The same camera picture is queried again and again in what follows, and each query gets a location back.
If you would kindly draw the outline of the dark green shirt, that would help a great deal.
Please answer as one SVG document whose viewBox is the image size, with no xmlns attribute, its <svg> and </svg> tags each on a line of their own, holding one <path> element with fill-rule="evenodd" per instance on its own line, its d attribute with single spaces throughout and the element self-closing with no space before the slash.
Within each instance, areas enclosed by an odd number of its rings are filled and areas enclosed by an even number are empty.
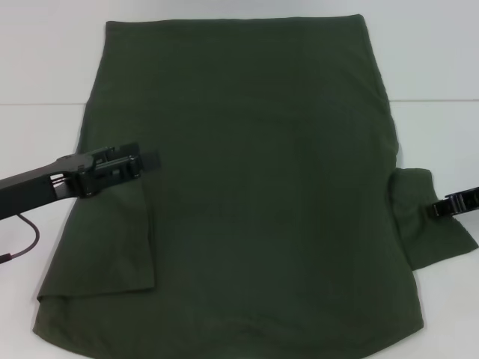
<svg viewBox="0 0 479 359">
<path fill-rule="evenodd" d="M 362 16 L 108 22 L 78 149 L 161 166 L 76 201 L 33 331 L 93 359 L 363 359 L 414 271 L 477 248 L 399 169 Z"/>
</svg>

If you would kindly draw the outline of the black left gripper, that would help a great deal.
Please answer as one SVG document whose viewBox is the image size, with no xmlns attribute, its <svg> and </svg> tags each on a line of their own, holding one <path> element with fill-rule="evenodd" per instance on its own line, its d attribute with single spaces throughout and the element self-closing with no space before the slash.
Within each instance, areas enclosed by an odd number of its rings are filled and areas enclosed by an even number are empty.
<svg viewBox="0 0 479 359">
<path fill-rule="evenodd" d="M 139 160 L 117 160 L 126 157 Z M 105 163 L 94 166 L 94 158 Z M 93 151 L 93 156 L 64 156 L 49 165 L 0 180 L 0 220 L 55 201 L 91 197 L 159 168 L 159 154 L 143 152 L 137 143 L 104 147 Z"/>
</svg>

